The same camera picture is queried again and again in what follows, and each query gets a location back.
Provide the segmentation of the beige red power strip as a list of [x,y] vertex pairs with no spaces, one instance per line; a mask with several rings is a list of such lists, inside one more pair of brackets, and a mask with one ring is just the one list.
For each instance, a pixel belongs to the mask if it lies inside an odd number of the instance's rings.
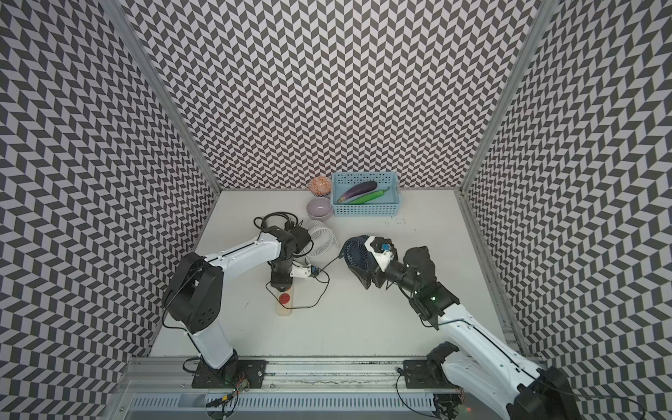
[[292,315],[292,299],[293,299],[293,290],[289,288],[283,292],[279,292],[276,299],[278,300],[276,304],[276,313],[278,316],[291,316]]

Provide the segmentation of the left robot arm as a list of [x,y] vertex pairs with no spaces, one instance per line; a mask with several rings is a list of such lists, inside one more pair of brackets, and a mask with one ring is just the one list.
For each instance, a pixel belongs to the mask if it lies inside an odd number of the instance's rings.
[[291,294],[296,278],[309,278],[313,269],[297,267],[296,258],[311,243],[303,227],[286,231],[266,227],[254,240],[211,255],[189,253],[164,293],[166,314],[178,322],[199,354],[199,365],[222,384],[234,387],[243,374],[239,357],[229,344],[225,326],[231,322],[221,314],[227,283],[262,264],[271,266],[269,286],[282,295]]

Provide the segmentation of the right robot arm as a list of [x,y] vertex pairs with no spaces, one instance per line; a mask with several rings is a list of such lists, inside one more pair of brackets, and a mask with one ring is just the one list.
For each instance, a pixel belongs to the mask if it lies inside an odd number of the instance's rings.
[[367,240],[376,274],[396,285],[418,318],[444,334],[457,350],[440,366],[447,381],[476,397],[502,419],[579,419],[569,381],[559,369],[541,368],[492,334],[436,276],[428,248],[398,259],[391,243]]

